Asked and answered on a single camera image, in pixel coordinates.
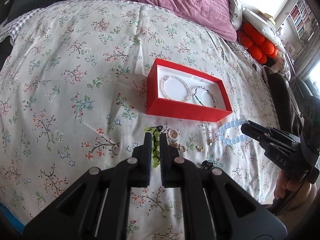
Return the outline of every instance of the bed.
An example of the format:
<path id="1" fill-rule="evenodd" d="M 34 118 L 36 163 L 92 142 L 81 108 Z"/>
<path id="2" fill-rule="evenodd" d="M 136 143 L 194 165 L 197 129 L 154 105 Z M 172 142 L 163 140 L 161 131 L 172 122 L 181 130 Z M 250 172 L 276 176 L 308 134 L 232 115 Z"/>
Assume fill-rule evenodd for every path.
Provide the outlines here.
<path id="1" fill-rule="evenodd" d="M 239 118 L 279 126 L 261 66 L 237 43 L 167 9 L 125 0 L 68 0 L 28 15 L 10 33 L 14 46 L 0 72 L 0 202 L 22 224 L 89 168 L 130 157 L 156 129 L 177 129 L 181 156 L 199 166 L 211 160 L 260 203 L 273 193 L 279 169 L 256 141 L 226 147 L 217 139 L 223 123 Z M 222 79 L 233 113 L 217 123 L 146 115 L 155 58 Z M 225 136 L 240 134 L 236 127 Z M 156 158 L 150 187 L 131 195 L 129 239 L 184 239 L 179 189 L 161 186 Z"/>

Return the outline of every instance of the orange ball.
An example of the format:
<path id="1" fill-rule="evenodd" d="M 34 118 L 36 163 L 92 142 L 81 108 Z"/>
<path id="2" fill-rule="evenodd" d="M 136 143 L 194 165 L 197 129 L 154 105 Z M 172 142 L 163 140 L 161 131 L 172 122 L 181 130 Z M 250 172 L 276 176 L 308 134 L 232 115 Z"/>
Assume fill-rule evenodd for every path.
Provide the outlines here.
<path id="1" fill-rule="evenodd" d="M 253 44 L 253 45 L 248 49 L 248 52 L 249 52 L 250 55 L 251 55 L 254 59 L 256 59 L 256 60 L 259 60 L 259 59 L 262 58 L 262 51 L 261 51 L 261 49 L 260 49 L 257 45 L 255 45 L 255 44 Z"/>
<path id="2" fill-rule="evenodd" d="M 250 48 L 253 45 L 253 41 L 247 35 L 239 37 L 239 42 L 242 46 L 247 48 Z"/>
<path id="3" fill-rule="evenodd" d="M 275 51 L 275 46 L 271 41 L 266 39 L 261 45 L 260 49 L 267 55 L 272 54 Z"/>
<path id="4" fill-rule="evenodd" d="M 267 55 L 262 51 L 262 57 L 258 60 L 260 64 L 265 64 L 267 62 Z"/>
<path id="5" fill-rule="evenodd" d="M 278 54 L 278 50 L 275 47 L 275 51 L 272 54 L 268 55 L 268 57 L 275 58 L 277 54 Z"/>

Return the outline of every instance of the human hand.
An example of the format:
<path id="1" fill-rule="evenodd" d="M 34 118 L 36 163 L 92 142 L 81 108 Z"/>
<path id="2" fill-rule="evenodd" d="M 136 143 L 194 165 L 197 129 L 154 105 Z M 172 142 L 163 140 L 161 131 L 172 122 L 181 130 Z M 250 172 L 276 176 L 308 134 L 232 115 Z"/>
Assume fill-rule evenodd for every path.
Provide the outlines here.
<path id="1" fill-rule="evenodd" d="M 301 184 L 302 181 L 289 179 L 289 177 L 285 175 L 282 170 L 280 170 L 279 178 L 276 184 L 276 189 L 273 195 L 276 199 L 284 198 L 286 190 L 297 191 Z M 295 198 L 292 200 L 290 207 L 295 207 L 300 204 L 303 204 L 309 197 L 310 190 L 311 184 L 306 181 L 301 187 L 300 191 L 295 196 Z"/>

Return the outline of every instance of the earring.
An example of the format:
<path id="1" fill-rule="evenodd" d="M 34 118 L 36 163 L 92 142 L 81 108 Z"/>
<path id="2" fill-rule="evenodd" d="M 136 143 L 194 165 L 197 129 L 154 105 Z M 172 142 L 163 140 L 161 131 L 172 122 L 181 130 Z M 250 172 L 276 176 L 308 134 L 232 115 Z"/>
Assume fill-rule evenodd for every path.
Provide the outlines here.
<path id="1" fill-rule="evenodd" d="M 197 145 L 196 148 L 197 148 L 197 150 L 198 150 L 199 152 L 203 152 L 203 150 L 204 150 L 204 147 L 201 147 L 201 146 L 199 146 L 199 145 Z"/>
<path id="2" fill-rule="evenodd" d="M 209 145 L 211 146 L 214 143 L 214 139 L 212 139 L 211 137 L 209 138 Z"/>

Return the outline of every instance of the red jewelry box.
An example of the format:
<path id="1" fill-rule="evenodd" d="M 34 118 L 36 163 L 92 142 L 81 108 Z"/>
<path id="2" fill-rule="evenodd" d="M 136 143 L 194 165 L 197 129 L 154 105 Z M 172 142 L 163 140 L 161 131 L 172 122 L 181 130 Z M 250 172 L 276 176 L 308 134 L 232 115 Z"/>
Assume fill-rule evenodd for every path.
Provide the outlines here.
<path id="1" fill-rule="evenodd" d="M 174 70 L 189 73 L 194 76 L 198 76 L 210 82 L 217 83 L 224 101 L 225 110 L 159 97 L 158 86 L 160 84 L 158 84 L 158 82 L 162 82 L 162 80 L 158 80 L 158 67 L 171 68 Z M 147 114 L 150 115 L 206 122 L 218 122 L 222 118 L 232 113 L 231 104 L 221 79 L 170 61 L 158 58 L 155 59 L 155 62 L 153 63 L 153 66 L 148 75 L 147 88 Z"/>

